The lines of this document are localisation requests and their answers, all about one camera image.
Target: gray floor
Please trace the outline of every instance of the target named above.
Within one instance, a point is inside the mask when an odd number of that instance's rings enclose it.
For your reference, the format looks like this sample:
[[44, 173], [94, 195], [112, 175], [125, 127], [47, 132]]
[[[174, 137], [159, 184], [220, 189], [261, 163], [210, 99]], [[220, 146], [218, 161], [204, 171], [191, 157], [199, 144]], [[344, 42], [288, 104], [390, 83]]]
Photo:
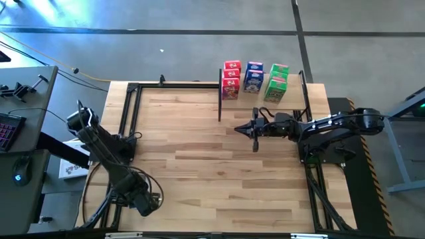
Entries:
[[[294, 31], [290, 0], [23, 0], [6, 1], [2, 25], [103, 29], [208, 29]], [[425, 31], [422, 0], [298, 0], [305, 31]], [[291, 36], [210, 35], [71, 35], [11, 33], [17, 39], [99, 78], [116, 80], [216, 80], [224, 60], [289, 64], [302, 69], [298, 38]], [[0, 40], [27, 51], [10, 39]], [[329, 97], [350, 97], [356, 106], [385, 113], [425, 85], [425, 38], [306, 37], [314, 82], [326, 85]], [[35, 66], [36, 62], [4, 50], [13, 61], [0, 67]], [[34, 56], [54, 64], [37, 53]], [[94, 84], [108, 89], [108, 83]], [[77, 86], [58, 76], [49, 109], [65, 118], [76, 100], [102, 115], [104, 92]], [[72, 136], [47, 115], [43, 130], [59, 140]], [[401, 183], [386, 134], [367, 138], [381, 187]], [[32, 226], [31, 232], [71, 228], [84, 179], [57, 179], [58, 161], [50, 160], [43, 188], [45, 216], [56, 223]], [[417, 177], [423, 173], [415, 172]], [[386, 195], [397, 235], [425, 237], [425, 189]]]

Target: black cable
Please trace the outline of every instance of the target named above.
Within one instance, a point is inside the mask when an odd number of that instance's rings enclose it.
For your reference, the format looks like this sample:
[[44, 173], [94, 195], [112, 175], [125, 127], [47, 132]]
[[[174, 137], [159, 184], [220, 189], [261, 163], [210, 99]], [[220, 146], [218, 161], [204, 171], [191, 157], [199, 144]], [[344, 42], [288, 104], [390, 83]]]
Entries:
[[274, 114], [272, 114], [272, 113], [270, 113], [270, 111], [268, 110], [268, 108], [266, 108], [266, 107], [260, 107], [260, 109], [258, 109], [258, 111], [260, 112], [260, 114], [264, 117], [264, 119], [266, 119], [266, 121], [267, 122], [269, 122], [269, 120], [268, 120], [268, 118], [263, 114], [263, 112], [261, 112], [261, 110], [266, 110], [267, 111], [267, 113], [268, 113], [268, 115], [270, 116], [270, 117], [273, 117], [274, 118]]
[[147, 180], [149, 182], [149, 193], [150, 194], [152, 194], [152, 183], [151, 183], [151, 179], [152, 179], [155, 182], [155, 184], [159, 187], [159, 190], [161, 191], [161, 203], [158, 205], [157, 209], [159, 209], [162, 206], [162, 204], [164, 202], [164, 190], [163, 190], [162, 186], [159, 184], [159, 182], [154, 177], [152, 177], [149, 173], [146, 173], [145, 171], [139, 169], [138, 167], [114, 163], [114, 162], [111, 162], [111, 161], [109, 161], [109, 163], [111, 163], [113, 165], [120, 166], [120, 167], [126, 167], [128, 169], [134, 169], [134, 170], [138, 171], [139, 173], [141, 173], [142, 175], [145, 175], [145, 177], [147, 178]]
[[81, 208], [81, 213], [82, 213], [82, 222], [83, 224], [86, 223], [86, 194], [87, 194], [87, 189], [88, 189], [88, 185], [90, 184], [90, 181], [92, 180], [92, 177], [94, 175], [94, 173], [98, 170], [100, 166], [100, 163], [98, 163], [96, 166], [94, 166], [93, 170], [90, 172], [90, 174], [88, 175], [87, 181], [86, 181], [86, 185], [84, 186], [84, 192], [82, 193], [82, 208]]
[[[352, 115], [337, 116], [335, 118], [329, 118], [329, 119], [332, 120], [332, 121], [334, 121], [334, 120], [339, 120], [339, 119], [342, 119], [342, 118], [359, 117], [359, 116], [378, 116], [378, 117], [381, 117], [381, 118], [391, 118], [391, 116], [384, 116], [384, 115], [381, 115], [381, 114], [352, 114]], [[302, 139], [302, 136], [303, 136], [304, 132], [306, 130], [310, 129], [312, 126], [313, 125], [310, 125], [309, 127], [305, 128], [301, 132], [301, 134], [299, 135], [299, 138], [298, 138], [298, 143], [301, 142], [301, 139]]]
[[80, 79], [80, 78], [78, 78], [78, 77], [76, 77], [76, 76], [74, 76], [74, 75], [72, 75], [72, 74], [69, 74], [69, 73], [67, 73], [66, 71], [64, 71], [64, 70], [61, 70], [61, 69], [59, 69], [59, 71], [60, 72], [62, 72], [62, 73], [64, 73], [64, 74], [67, 74], [67, 75], [69, 75], [69, 76], [71, 76], [71, 77], [73, 77], [73, 78], [75, 78], [75, 79], [77, 79], [77, 80], [79, 80], [79, 81], [81, 81], [81, 82], [84, 82], [84, 83], [86, 83], [86, 84], [88, 84], [89, 86], [93, 86], [93, 87], [95, 87], [96, 89], [99, 89], [99, 90], [102, 90], [102, 91], [105, 91], [105, 92], [108, 92], [107, 90], [104, 90], [104, 89], [102, 89], [102, 88], [100, 88], [100, 87], [98, 87], [98, 86], [96, 86], [96, 85], [93, 85], [92, 83], [89, 83], [89, 82], [87, 82], [87, 81], [85, 81], [85, 80], [83, 80], [83, 79]]
[[[6, 43], [4, 43], [4, 42], [2, 42], [2, 41], [0, 41], [0, 45], [1, 45], [1, 46], [3, 46], [3, 47], [5, 47], [5, 48], [7, 48], [7, 49], [9, 49], [9, 50], [12, 50], [12, 51], [18, 52], [19, 54], [22, 54], [23, 56], [26, 56], [26, 57], [28, 57], [28, 58], [30, 58], [30, 59], [36, 60], [37, 62], [39, 62], [39, 63], [40, 63], [40, 64], [42, 64], [42, 65], [49, 66], [49, 64], [47, 64], [47, 63], [45, 63], [45, 62], [43, 62], [43, 61], [41, 61], [41, 60], [39, 60], [39, 59], [37, 59], [37, 58], [35, 58], [35, 57], [31, 56], [30, 54], [28, 54], [28, 53], [26, 53], [26, 52], [23, 52], [23, 51], [21, 51], [21, 50], [19, 50], [19, 49], [15, 48], [15, 47], [13, 47], [13, 46], [11, 46], [11, 45], [8, 45], [8, 44], [6, 44]], [[68, 77], [64, 76], [63, 74], [58, 73], [59, 75], [63, 76], [64, 78], [66, 78], [67, 80], [69, 80], [69, 81], [71, 81], [71, 82], [73, 82], [73, 83], [75, 83], [75, 84], [78, 84], [78, 85], [80, 85], [80, 86], [84, 86], [84, 87], [87, 87], [87, 88], [90, 88], [90, 89], [93, 89], [93, 90], [101, 90], [101, 91], [103, 91], [103, 92], [108, 92], [107, 90], [104, 90], [104, 89], [102, 89], [102, 88], [100, 88], [100, 87], [97, 87], [97, 86], [95, 86], [95, 85], [93, 85], [93, 84], [91, 84], [91, 83], [89, 83], [89, 82], [87, 82], [87, 81], [85, 81], [85, 80], [83, 80], [83, 79], [80, 79], [80, 78], [78, 78], [78, 77], [76, 77], [76, 76], [73, 76], [73, 75], [71, 75], [71, 74], [69, 74], [69, 73], [67, 73], [67, 72], [65, 72], [65, 71], [63, 71], [63, 70], [59, 70], [59, 71], [61, 71], [61, 72], [65, 73], [65, 74], [67, 74], [67, 75], [69, 75], [69, 76], [71, 76], [71, 77], [74, 77], [75, 79], [77, 79], [77, 80], [79, 80], [79, 81], [85, 82], [86, 84], [89, 84], [89, 85], [90, 85], [90, 86], [92, 86], [92, 87], [87, 86], [87, 85], [85, 85], [85, 84], [81, 84], [81, 83], [75, 82], [75, 81], [71, 80], [70, 78], [68, 78]]]
[[81, 123], [81, 128], [84, 128], [84, 122], [82, 121], [82, 116], [81, 116], [81, 108], [84, 108], [84, 106], [82, 105], [80, 100], [77, 100], [77, 107], [78, 107], [78, 118], [80, 118], [80, 123]]
[[140, 139], [142, 137], [142, 134], [140, 132], [134, 132], [131, 135], [129, 135], [127, 138], [130, 138], [131, 136], [133, 136], [133, 135], [135, 135], [137, 133], [140, 134], [140, 136], [139, 137], [136, 137], [136, 139]]
[[93, 90], [100, 90], [100, 91], [103, 91], [103, 92], [108, 92], [107, 90], [104, 90], [104, 89], [99, 88], [99, 87], [97, 87], [97, 86], [96, 86], [96, 87], [91, 87], [91, 86], [86, 86], [86, 85], [84, 85], [84, 84], [78, 83], [78, 82], [76, 82], [76, 81], [74, 81], [74, 80], [71, 80], [69, 77], [67, 77], [67, 76], [65, 76], [65, 75], [63, 75], [63, 74], [61, 74], [61, 73], [59, 73], [59, 72], [58, 72], [58, 74], [59, 74], [59, 75], [61, 75], [62, 77], [64, 77], [65, 79], [67, 79], [67, 80], [69, 80], [69, 81], [71, 81], [71, 82], [73, 82], [73, 83], [77, 84], [77, 85], [84, 86], [84, 87], [87, 87], [87, 88], [90, 88], [90, 89], [93, 89]]
[[21, 109], [11, 110], [11, 111], [9, 111], [7, 113], [10, 114], [11, 112], [15, 112], [15, 111], [18, 111], [18, 110], [44, 110], [44, 111], [49, 112], [50, 114], [56, 116], [58, 119], [62, 120], [62, 122], [64, 122], [65, 124], [67, 124], [67, 122], [64, 119], [62, 119], [61, 117], [57, 116], [55, 113], [51, 112], [50, 110], [47, 110], [47, 109], [44, 109], [44, 108], [21, 108]]

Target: keyboard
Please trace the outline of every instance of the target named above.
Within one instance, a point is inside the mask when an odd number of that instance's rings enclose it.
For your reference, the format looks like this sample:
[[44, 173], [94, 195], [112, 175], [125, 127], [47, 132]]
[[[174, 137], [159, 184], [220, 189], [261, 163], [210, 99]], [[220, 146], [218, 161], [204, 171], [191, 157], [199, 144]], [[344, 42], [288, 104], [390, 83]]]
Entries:
[[11, 148], [25, 120], [25, 117], [0, 113], [0, 151], [7, 152]]

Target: red cereal box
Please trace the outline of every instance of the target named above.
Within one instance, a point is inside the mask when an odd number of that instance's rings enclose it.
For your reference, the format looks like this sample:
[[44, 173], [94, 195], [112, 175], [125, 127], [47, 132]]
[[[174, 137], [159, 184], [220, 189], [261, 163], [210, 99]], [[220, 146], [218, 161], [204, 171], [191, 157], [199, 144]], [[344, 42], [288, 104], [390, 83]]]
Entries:
[[239, 87], [239, 78], [223, 78], [221, 84], [221, 98], [223, 100], [237, 100]]
[[223, 70], [223, 78], [240, 78], [240, 71], [239, 69], [235, 68], [235, 69], [224, 69]]
[[239, 69], [239, 72], [242, 69], [240, 60], [227, 60], [224, 62], [224, 69], [235, 69], [235, 68]]

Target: small box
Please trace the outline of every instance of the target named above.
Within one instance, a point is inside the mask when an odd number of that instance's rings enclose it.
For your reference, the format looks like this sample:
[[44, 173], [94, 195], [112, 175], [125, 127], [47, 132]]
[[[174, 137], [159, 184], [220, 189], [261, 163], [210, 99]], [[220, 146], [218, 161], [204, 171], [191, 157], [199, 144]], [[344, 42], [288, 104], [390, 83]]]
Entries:
[[285, 80], [288, 80], [288, 74], [282, 73], [282, 72], [271, 72], [269, 75], [269, 79], [272, 79], [273, 77], [283, 78]]
[[264, 101], [279, 103], [286, 92], [288, 83], [283, 78], [273, 77], [270, 79], [266, 92], [264, 93]]
[[237, 100], [239, 95], [239, 78], [223, 78], [221, 84], [222, 100]]
[[246, 71], [249, 70], [261, 70], [263, 71], [263, 64], [261, 62], [248, 62], [248, 64], [246, 64]]
[[286, 65], [282, 65], [282, 64], [273, 64], [270, 72], [273, 72], [273, 71], [289, 74], [290, 67]]
[[239, 69], [223, 69], [222, 71], [222, 77], [223, 78], [240, 78], [240, 71]]
[[224, 69], [239, 69], [239, 72], [241, 72], [240, 70], [242, 69], [242, 65], [240, 63], [240, 60], [227, 60], [224, 62]]
[[264, 73], [261, 70], [248, 70], [244, 81], [244, 91], [258, 94], [263, 84]]

